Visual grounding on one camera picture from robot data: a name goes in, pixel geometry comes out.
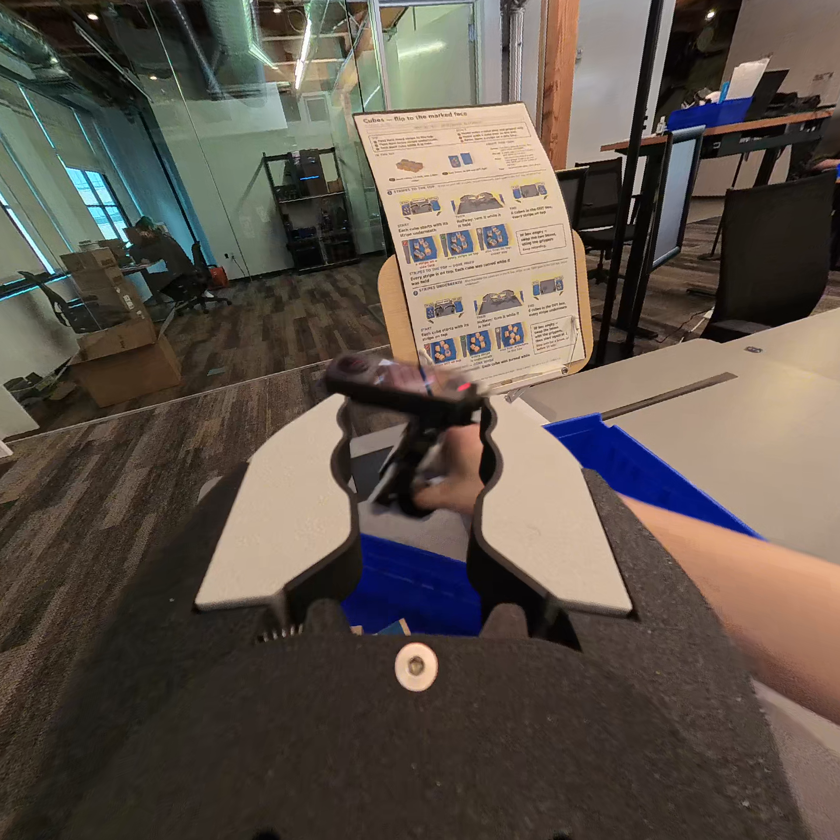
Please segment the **black shelf rack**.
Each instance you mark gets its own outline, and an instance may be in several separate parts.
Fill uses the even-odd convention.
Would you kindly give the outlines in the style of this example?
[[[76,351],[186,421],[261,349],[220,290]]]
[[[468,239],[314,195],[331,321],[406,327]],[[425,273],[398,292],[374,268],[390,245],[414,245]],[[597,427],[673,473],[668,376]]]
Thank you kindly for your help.
[[[334,147],[262,154],[292,268],[309,274],[360,261]]]

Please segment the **black office chair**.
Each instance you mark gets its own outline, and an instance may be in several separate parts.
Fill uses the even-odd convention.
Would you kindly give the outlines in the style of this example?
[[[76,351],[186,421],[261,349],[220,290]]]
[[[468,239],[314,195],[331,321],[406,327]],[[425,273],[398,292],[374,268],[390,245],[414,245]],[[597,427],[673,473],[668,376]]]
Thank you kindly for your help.
[[[812,315],[830,274],[837,175],[729,190],[714,308],[700,338],[726,343]]]
[[[48,271],[34,274],[21,269],[18,274],[21,280],[28,284],[28,289],[38,288],[43,292],[51,311],[62,326],[72,329],[75,334],[94,333],[101,329],[94,314],[80,298],[69,301],[51,288],[51,283],[70,277],[67,270],[52,274]]]
[[[177,318],[195,310],[209,313],[212,305],[231,307],[233,302],[226,297],[219,297],[211,291],[211,267],[207,264],[199,242],[192,244],[192,273],[179,279],[182,298],[175,304]]]
[[[623,186],[623,158],[577,163],[587,173],[584,179],[581,213],[576,228],[586,252],[596,251],[599,262],[588,270],[588,277],[596,284],[606,282],[606,260],[613,256],[613,240]]]

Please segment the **person's right forearm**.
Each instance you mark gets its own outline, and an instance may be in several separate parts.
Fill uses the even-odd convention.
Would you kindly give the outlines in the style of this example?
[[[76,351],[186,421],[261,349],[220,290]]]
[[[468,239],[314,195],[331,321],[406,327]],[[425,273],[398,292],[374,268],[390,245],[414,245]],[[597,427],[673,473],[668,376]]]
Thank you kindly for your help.
[[[771,542],[622,500],[678,562],[753,677],[839,722],[839,567]]]

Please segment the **large open cardboard box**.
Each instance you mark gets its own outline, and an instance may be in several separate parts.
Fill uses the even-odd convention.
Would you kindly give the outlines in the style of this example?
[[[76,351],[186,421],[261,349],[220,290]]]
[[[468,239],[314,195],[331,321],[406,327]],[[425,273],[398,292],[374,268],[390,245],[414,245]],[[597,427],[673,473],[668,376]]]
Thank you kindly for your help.
[[[82,335],[68,366],[74,382],[100,408],[182,383],[182,367],[172,345],[147,318]]]

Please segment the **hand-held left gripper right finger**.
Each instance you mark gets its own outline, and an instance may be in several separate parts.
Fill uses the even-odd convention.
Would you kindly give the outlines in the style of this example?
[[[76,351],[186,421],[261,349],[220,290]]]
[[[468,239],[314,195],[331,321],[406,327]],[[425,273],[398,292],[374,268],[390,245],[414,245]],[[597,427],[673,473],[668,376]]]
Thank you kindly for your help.
[[[560,615],[619,620],[634,604],[575,457],[505,397],[481,407],[482,489],[466,570],[484,618],[516,605],[533,634]]]

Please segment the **wooden post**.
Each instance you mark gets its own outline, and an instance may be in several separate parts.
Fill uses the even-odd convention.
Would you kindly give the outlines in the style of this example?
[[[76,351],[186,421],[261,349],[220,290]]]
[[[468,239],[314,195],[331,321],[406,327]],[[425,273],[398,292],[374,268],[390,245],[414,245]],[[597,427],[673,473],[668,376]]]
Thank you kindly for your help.
[[[579,1],[543,2],[540,137],[554,170],[566,167],[571,131]]]

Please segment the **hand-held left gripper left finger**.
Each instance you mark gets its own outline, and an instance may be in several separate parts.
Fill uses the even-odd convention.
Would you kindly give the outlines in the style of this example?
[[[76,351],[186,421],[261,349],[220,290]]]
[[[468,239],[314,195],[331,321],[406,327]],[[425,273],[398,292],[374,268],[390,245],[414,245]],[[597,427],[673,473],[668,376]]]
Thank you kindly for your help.
[[[265,607],[290,631],[313,603],[348,598],[363,571],[351,478],[349,400],[332,395],[248,460],[195,608]]]

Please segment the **wooden-top desk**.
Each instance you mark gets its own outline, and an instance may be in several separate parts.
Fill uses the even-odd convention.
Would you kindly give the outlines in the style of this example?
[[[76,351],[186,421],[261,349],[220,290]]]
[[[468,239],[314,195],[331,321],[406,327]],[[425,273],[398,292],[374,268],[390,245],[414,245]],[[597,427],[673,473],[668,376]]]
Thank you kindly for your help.
[[[740,160],[745,155],[761,153],[759,169],[751,186],[768,185],[784,150],[792,145],[821,139],[823,124],[833,116],[834,110],[834,106],[828,106],[809,112],[705,128],[703,134],[695,138],[693,184],[697,183],[701,161],[732,156]],[[673,139],[673,150],[669,148],[671,140],[670,135],[665,133],[643,137],[639,154],[649,159],[651,164],[655,161],[661,164],[660,168],[664,170],[670,152],[676,151],[677,140]],[[623,140],[605,144],[600,151],[628,155],[629,147],[630,140]]]

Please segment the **black laptop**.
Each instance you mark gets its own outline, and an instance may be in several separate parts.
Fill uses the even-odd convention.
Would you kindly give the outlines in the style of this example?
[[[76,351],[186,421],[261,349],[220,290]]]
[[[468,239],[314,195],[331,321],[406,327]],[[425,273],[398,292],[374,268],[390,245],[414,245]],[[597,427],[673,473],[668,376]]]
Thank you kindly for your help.
[[[764,119],[772,99],[778,93],[781,84],[784,82],[789,72],[789,69],[764,71],[759,79],[755,91],[753,92],[748,110],[744,115],[745,122],[754,122]]]

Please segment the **person's right hand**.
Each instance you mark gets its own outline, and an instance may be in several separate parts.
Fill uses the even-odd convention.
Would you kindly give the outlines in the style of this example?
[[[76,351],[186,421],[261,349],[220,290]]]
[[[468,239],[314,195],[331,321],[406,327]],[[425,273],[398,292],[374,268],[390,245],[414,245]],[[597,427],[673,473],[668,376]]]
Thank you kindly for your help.
[[[417,486],[414,505],[424,511],[447,510],[471,517],[484,488],[480,478],[483,455],[480,426],[453,426],[441,438],[443,476],[437,482]]]

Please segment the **printed instruction sheet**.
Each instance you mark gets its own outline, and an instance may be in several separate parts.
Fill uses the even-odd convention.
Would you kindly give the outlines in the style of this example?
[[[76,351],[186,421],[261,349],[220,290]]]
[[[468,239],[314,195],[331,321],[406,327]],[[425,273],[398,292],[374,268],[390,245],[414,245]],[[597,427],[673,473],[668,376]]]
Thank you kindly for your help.
[[[521,102],[353,116],[420,363],[495,392],[592,356],[579,242]]]

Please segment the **tall cardboard box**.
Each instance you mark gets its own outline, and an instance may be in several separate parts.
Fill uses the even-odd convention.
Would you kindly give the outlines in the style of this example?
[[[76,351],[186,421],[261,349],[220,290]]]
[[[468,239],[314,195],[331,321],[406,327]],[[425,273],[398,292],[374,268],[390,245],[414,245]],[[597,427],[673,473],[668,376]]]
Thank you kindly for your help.
[[[110,248],[72,252],[61,255],[60,260],[70,274],[84,309],[96,323],[94,330],[149,319],[139,292],[123,274]]]

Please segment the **frosted glass door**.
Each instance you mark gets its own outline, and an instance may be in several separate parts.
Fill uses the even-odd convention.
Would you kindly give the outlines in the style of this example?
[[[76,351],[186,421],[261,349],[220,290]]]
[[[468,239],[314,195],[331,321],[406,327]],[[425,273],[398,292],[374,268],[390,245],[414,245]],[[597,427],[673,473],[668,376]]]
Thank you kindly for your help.
[[[474,2],[376,2],[385,108],[409,111],[479,102]]]

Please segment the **grey panel on stand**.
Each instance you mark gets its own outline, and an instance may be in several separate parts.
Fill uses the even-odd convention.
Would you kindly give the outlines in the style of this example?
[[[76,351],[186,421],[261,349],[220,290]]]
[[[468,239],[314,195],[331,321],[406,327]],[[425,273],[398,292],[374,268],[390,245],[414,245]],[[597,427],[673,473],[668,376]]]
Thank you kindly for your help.
[[[706,126],[667,133],[656,203],[649,231],[645,271],[656,270],[680,252]]]

